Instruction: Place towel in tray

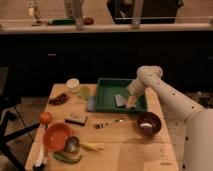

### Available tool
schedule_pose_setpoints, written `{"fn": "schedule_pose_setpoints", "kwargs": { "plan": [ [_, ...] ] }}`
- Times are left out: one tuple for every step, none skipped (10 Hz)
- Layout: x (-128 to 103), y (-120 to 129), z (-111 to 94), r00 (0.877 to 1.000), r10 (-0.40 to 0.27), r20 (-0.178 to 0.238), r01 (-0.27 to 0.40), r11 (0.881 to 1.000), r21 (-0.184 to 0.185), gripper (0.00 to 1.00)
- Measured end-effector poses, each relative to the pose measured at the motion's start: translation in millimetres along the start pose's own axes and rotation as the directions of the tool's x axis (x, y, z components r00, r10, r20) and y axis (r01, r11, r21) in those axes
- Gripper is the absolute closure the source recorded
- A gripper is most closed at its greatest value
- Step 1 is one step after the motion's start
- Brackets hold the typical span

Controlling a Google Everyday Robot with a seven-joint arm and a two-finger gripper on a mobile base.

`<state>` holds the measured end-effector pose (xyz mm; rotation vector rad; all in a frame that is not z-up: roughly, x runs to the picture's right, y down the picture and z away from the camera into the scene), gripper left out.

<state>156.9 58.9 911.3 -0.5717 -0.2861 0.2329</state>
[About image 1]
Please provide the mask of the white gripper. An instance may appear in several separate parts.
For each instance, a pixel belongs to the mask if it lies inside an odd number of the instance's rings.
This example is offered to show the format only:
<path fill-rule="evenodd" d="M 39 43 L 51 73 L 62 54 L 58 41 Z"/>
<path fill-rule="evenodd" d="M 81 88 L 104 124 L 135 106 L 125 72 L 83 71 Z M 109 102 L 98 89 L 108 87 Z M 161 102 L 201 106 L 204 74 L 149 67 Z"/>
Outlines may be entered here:
<path fill-rule="evenodd" d="M 127 108 L 132 108 L 136 101 L 136 96 L 141 96 L 144 93 L 145 85 L 138 79 L 134 79 L 128 86 L 127 90 L 129 91 L 129 94 L 131 95 L 126 103 Z"/>

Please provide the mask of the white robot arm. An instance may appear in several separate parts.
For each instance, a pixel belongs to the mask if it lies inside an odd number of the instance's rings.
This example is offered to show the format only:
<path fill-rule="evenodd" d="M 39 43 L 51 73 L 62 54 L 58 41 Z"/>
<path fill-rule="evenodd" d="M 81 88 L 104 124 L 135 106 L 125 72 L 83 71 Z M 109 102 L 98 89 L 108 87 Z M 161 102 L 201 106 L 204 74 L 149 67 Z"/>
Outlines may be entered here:
<path fill-rule="evenodd" d="M 161 77 L 160 66 L 141 66 L 136 78 L 127 86 L 128 107 L 147 87 L 157 95 L 186 124 L 183 171 L 213 171 L 213 109 L 205 108 L 179 92 Z"/>

